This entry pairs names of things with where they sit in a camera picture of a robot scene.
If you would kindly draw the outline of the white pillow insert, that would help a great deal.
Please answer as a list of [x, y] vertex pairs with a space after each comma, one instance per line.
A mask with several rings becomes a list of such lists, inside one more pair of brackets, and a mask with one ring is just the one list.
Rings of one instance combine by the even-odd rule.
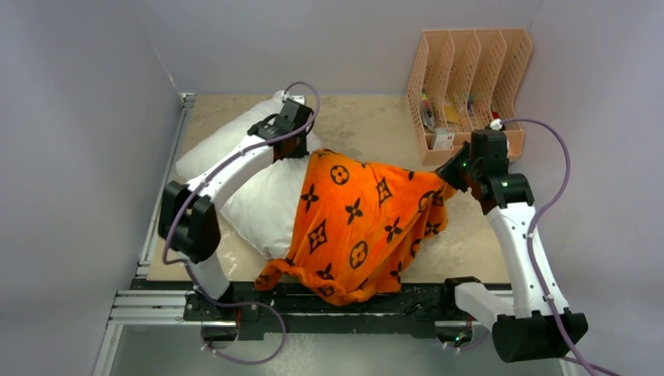
[[[278, 112], [283, 91], [254, 105], [184, 153], [175, 164], [177, 173], [188, 181], [210, 169], [229, 154], [247, 134], [251, 125]], [[300, 200], [307, 156], [283, 159], [248, 180], [220, 208], [224, 219], [266, 259], [287, 256], [291, 246], [294, 218]]]

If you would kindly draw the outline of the orange patterned pillowcase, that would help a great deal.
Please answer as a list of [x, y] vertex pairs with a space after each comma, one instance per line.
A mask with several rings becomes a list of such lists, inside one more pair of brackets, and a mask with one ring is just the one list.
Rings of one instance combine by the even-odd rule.
[[305, 173], [290, 249], [268, 262], [254, 285], [268, 291], [288, 275], [335, 306], [397, 292], [424, 242], [446, 229], [445, 202], [455, 193], [434, 172], [317, 150]]

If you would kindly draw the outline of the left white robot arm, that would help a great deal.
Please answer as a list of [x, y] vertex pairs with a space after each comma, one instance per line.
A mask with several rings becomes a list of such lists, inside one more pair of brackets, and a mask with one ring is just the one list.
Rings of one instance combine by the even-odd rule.
[[233, 312], [233, 299], [225, 294], [231, 283], [216, 255], [221, 241], [218, 209], [276, 161], [304, 156], [318, 110], [285, 99], [279, 112], [251, 125], [239, 144], [207, 171], [186, 183], [171, 181], [163, 189], [157, 223], [164, 240], [162, 261], [185, 267], [213, 320]]

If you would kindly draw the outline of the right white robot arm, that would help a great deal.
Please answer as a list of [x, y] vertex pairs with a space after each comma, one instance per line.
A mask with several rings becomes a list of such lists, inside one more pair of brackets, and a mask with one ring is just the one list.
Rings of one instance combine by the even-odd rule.
[[445, 281], [439, 307], [451, 319], [468, 313], [486, 327], [505, 363], [562, 358], [587, 333], [588, 323], [561, 293], [536, 227], [529, 181], [509, 171], [507, 152], [503, 132], [476, 130], [436, 172], [480, 204], [499, 241], [513, 302], [474, 277], [457, 277]]

